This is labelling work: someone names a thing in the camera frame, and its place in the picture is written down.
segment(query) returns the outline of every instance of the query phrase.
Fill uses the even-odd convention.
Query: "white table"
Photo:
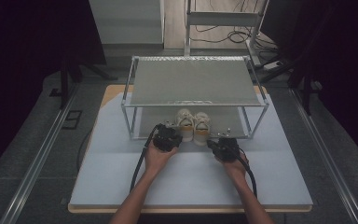
[[[68,205],[72,213],[112,213],[130,190],[145,140],[130,140],[120,107],[121,86],[109,86]],[[254,139],[239,145],[255,174],[258,200],[269,212],[308,212],[312,199],[274,105]],[[144,165],[138,177],[142,175]],[[143,213],[239,213],[240,198],[207,147],[182,143],[151,186]]]

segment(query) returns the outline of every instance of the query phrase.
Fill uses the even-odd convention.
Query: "power outlet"
[[[283,63],[281,63],[280,61],[268,63],[268,64],[264,65],[264,70],[271,72],[271,71],[277,70],[279,68],[279,66],[281,66],[281,65],[283,65]]]

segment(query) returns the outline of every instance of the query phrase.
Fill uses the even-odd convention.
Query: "person's hand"
[[[157,175],[177,150],[178,148],[174,147],[170,152],[164,152],[156,148],[153,141],[150,141],[145,154],[145,171],[151,175]]]
[[[240,155],[245,162],[249,163],[249,160],[246,158],[245,154],[240,153]],[[240,161],[221,161],[217,157],[214,158],[223,164],[227,175],[231,178],[232,181],[236,182],[240,180],[245,180],[246,170]]]

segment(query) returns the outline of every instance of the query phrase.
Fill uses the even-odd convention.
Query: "pair of shoes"
[[[206,146],[211,130],[211,119],[204,112],[195,116],[191,115],[188,109],[180,109],[176,114],[176,124],[179,126],[183,142],[194,143],[198,146]]]

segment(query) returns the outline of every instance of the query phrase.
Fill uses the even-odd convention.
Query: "black stand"
[[[273,78],[278,77],[282,73],[294,68],[294,72],[289,77],[287,83],[290,88],[294,88],[297,87],[298,84],[301,82],[301,80],[304,78],[302,105],[309,115],[310,115],[310,95],[312,93],[315,93],[315,91],[312,89],[310,85],[310,83],[312,82],[312,73],[311,73],[312,58],[315,56],[314,49],[317,41],[319,40],[319,38],[321,38],[321,33],[324,30],[325,25],[330,20],[331,16],[333,15],[336,9],[336,5],[334,3],[328,2],[327,5],[328,5],[327,9],[323,14],[322,19],[316,26],[315,31],[310,37],[310,42],[308,42],[303,52],[292,62],[280,66],[272,74],[260,79],[261,83],[266,83],[272,80]]]
[[[68,92],[68,73],[71,76],[71,79],[75,83],[79,83],[82,81],[82,73],[79,68],[79,65],[83,64],[89,70],[93,71],[95,74],[103,77],[104,79],[109,80],[118,80],[117,77],[111,77],[109,74],[105,73],[101,69],[97,68],[96,66],[89,64],[79,58],[63,56],[62,63],[61,63],[61,93],[56,93],[57,96],[61,96],[61,108],[65,106],[68,102],[69,92]]]

